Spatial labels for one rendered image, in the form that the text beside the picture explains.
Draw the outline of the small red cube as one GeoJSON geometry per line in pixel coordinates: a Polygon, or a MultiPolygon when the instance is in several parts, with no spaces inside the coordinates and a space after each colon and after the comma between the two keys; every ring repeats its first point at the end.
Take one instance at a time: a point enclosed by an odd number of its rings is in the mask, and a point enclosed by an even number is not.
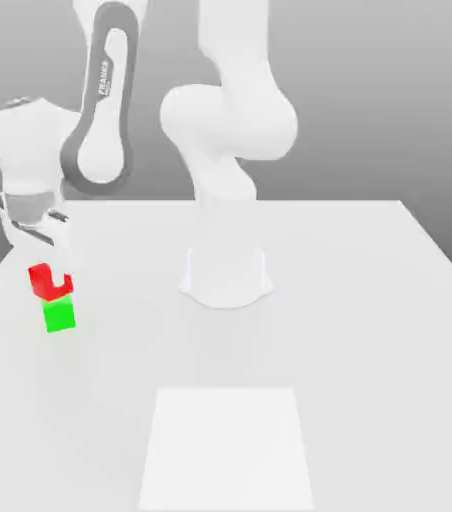
{"type": "Polygon", "coordinates": [[[74,290],[72,278],[69,274],[64,275],[64,282],[60,286],[53,283],[52,271],[47,263],[41,263],[28,268],[33,293],[47,301],[52,302],[71,294],[74,290]]]}

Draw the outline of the small green cube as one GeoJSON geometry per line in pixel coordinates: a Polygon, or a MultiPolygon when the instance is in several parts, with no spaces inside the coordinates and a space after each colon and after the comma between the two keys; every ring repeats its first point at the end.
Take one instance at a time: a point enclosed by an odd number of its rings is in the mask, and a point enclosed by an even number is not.
{"type": "Polygon", "coordinates": [[[70,294],[52,301],[42,300],[41,303],[48,333],[59,332],[76,326],[72,296],[70,294]]]}

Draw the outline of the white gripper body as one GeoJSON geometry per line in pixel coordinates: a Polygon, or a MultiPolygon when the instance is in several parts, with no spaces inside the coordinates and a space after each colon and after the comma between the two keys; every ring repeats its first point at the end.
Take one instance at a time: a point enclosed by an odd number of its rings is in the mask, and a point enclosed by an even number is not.
{"type": "Polygon", "coordinates": [[[12,220],[3,214],[3,228],[10,244],[29,259],[45,261],[63,255],[69,243],[69,217],[49,209],[36,223],[12,220]]]}

